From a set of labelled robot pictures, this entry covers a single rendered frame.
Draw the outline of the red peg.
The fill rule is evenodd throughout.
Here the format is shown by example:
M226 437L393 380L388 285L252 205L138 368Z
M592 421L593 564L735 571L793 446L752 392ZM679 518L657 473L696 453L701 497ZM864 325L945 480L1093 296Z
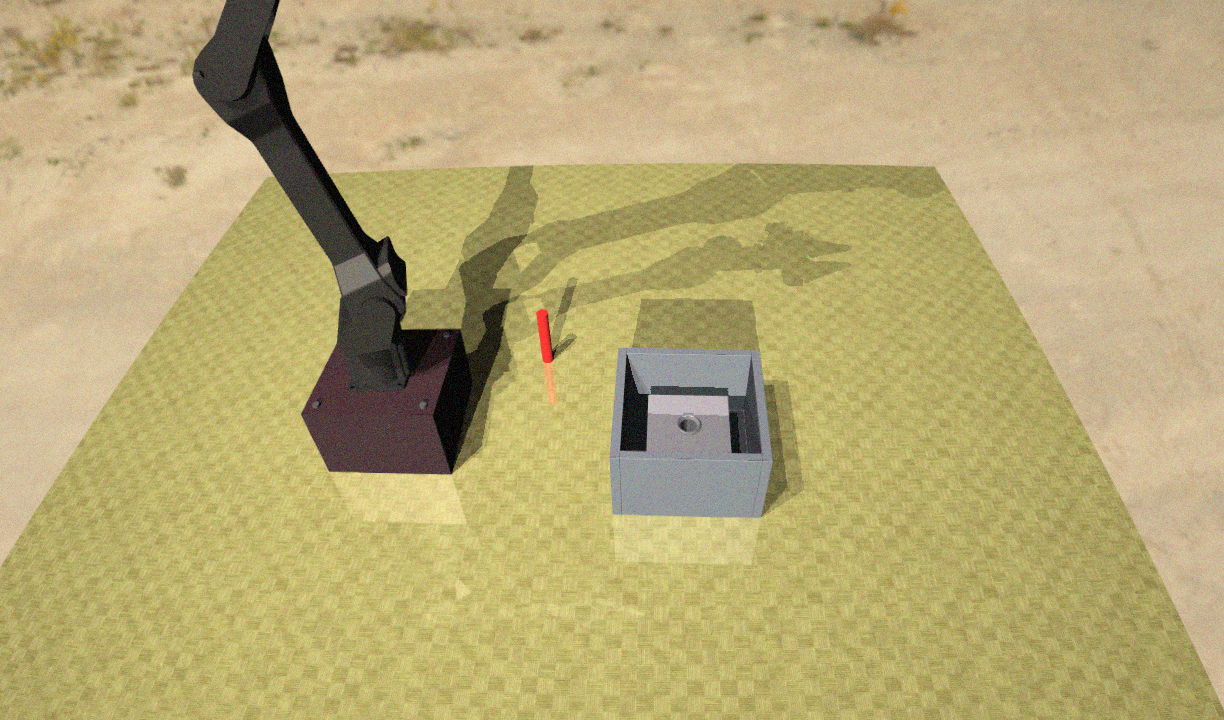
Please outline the red peg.
M551 328L547 310L540 309L536 311L536 322L539 322L539 337L540 345L542 345L542 359L543 362L552 362L552 345L551 345Z

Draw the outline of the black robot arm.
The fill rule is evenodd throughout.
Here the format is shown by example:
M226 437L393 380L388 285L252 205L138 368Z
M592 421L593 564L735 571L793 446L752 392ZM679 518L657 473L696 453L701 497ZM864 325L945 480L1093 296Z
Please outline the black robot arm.
M280 0L225 0L215 36L193 64L193 84L228 126L255 143L330 260L341 307L337 345L350 369L350 392L405 389L414 351L405 260L389 236L362 231L297 127L286 84L268 42Z

